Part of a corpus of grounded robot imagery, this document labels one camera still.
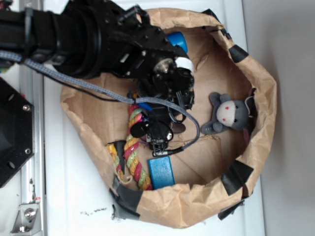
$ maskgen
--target gray cable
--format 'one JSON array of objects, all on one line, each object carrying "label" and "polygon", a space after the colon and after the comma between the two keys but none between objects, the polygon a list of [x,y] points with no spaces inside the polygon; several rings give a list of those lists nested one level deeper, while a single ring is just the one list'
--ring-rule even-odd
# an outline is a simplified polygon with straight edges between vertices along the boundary
[{"label": "gray cable", "polygon": [[[8,51],[2,51],[2,50],[0,50],[0,58],[4,59],[4,60],[14,61],[14,62],[17,62],[17,63],[21,63],[21,61],[22,61],[22,56],[20,54],[8,52]],[[119,95],[119,94],[117,94],[115,92],[112,92],[110,90],[107,90],[105,88],[93,85],[93,84],[88,83],[86,81],[78,80],[78,79],[75,79],[73,77],[70,77],[70,76],[67,76],[65,74],[62,74],[60,72],[51,70],[51,69],[45,67],[44,65],[42,65],[40,63],[37,63],[37,62],[35,62],[35,61],[31,60],[31,59],[26,59],[23,62],[23,64],[25,64],[29,68],[31,68],[31,69],[33,69],[33,70],[35,70],[35,71],[37,71],[37,72],[39,72],[39,73],[41,73],[43,75],[46,75],[47,77],[51,77],[51,78],[54,78],[55,80],[58,80],[58,81],[61,81],[61,82],[66,82],[66,83],[78,85],[78,86],[80,86],[82,88],[90,89],[90,90],[93,90],[93,91],[105,94],[107,96],[110,96],[110,97],[112,97],[112,98],[114,98],[114,99],[116,99],[118,101],[121,101],[121,102],[124,102],[124,103],[127,103],[127,104],[133,104],[133,103],[136,103],[136,104],[139,104],[139,103],[160,104],[160,105],[169,107],[169,108],[171,108],[173,110],[176,110],[176,111],[180,112],[184,116],[188,117],[196,125],[197,133],[196,133],[196,136],[195,136],[195,138],[193,140],[188,142],[183,147],[175,149],[177,151],[169,150],[170,151],[169,154],[175,154],[177,152],[183,151],[184,149],[188,148],[190,145],[195,143],[198,140],[199,136],[200,136],[200,126],[199,126],[198,121],[191,114],[189,114],[185,109],[181,108],[180,106],[178,106],[178,105],[176,105],[176,104],[174,104],[172,102],[169,102],[169,101],[166,101],[166,100],[162,100],[162,99],[158,99],[158,98],[153,98],[153,97],[140,97],[140,98],[136,98],[134,100],[134,99],[131,99],[131,98],[127,98],[127,97],[121,96],[121,95]]]}]

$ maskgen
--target plush donkey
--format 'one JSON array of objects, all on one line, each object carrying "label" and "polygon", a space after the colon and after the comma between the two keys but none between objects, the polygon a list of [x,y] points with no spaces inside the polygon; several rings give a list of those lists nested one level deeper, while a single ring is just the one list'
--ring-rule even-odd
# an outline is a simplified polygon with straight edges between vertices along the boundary
[{"label": "plush donkey", "polygon": [[211,120],[201,128],[203,134],[218,134],[229,127],[239,131],[246,128],[251,117],[251,107],[254,106],[252,96],[245,101],[240,101],[231,100],[228,94],[221,95],[218,92],[213,92],[209,98],[213,105],[213,112]]}]

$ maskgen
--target blue cylinder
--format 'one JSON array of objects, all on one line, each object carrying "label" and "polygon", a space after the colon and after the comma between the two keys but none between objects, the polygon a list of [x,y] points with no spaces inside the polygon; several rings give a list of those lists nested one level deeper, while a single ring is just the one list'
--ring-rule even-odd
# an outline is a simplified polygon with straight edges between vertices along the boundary
[{"label": "blue cylinder", "polygon": [[167,38],[173,46],[178,45],[185,51],[185,53],[188,53],[187,43],[182,32],[171,33]]}]

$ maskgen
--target hexagonal black plate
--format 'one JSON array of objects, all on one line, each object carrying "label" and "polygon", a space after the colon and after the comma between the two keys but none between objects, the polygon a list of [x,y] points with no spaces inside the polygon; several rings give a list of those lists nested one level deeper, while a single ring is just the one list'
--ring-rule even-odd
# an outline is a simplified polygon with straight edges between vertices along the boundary
[{"label": "hexagonal black plate", "polygon": [[33,105],[0,78],[0,188],[33,155]]}]

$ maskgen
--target white tape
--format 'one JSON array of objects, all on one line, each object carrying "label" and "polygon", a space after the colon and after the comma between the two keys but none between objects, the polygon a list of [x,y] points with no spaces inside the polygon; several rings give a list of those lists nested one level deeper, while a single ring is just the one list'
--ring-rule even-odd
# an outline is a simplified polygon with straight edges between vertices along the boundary
[{"label": "white tape", "polygon": [[188,58],[177,58],[175,60],[175,63],[178,68],[184,68],[184,69],[190,70],[192,73],[195,72],[195,68],[192,64],[192,61],[189,60]]}]

